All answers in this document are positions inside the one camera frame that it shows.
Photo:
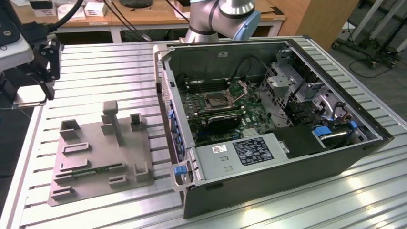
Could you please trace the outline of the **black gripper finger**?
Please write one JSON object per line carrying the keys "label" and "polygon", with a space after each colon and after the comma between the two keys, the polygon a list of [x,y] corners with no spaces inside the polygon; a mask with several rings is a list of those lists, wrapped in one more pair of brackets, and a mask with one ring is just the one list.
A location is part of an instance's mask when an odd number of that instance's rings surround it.
{"label": "black gripper finger", "polygon": [[4,95],[5,99],[8,100],[9,103],[13,103],[17,89],[9,82],[9,80],[5,78],[5,74],[1,72],[0,73],[0,92]]}
{"label": "black gripper finger", "polygon": [[62,43],[58,38],[51,38],[32,48],[34,60],[21,65],[21,71],[40,86],[46,99],[54,100],[54,83],[60,79]]}

